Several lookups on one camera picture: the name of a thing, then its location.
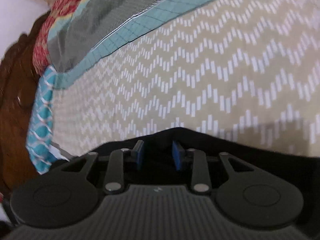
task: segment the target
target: zigzag patterned bedsheet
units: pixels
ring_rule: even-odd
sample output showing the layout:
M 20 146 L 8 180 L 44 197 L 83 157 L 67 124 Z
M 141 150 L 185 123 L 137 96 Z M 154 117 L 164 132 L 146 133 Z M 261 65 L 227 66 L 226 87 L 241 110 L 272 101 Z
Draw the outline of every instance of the zigzag patterned bedsheet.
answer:
M 52 141 L 73 156 L 186 127 L 320 156 L 320 0 L 212 0 L 53 90 Z

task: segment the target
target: wooden headboard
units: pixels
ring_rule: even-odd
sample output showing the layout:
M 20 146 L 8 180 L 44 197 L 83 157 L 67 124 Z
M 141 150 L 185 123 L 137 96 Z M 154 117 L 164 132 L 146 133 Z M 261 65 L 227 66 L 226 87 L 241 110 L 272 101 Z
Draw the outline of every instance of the wooden headboard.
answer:
M 20 36 L 0 64 L 0 180 L 10 190 L 37 176 L 25 141 L 39 80 L 32 52 L 48 15 L 35 21 L 29 35 Z

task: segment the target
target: bed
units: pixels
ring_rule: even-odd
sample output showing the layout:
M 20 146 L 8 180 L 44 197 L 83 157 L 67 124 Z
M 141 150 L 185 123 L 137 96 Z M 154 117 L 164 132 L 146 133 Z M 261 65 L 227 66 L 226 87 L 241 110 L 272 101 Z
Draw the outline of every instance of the bed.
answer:
M 51 12 L 26 147 L 57 157 L 173 127 L 319 157 L 320 0 L 77 0 Z

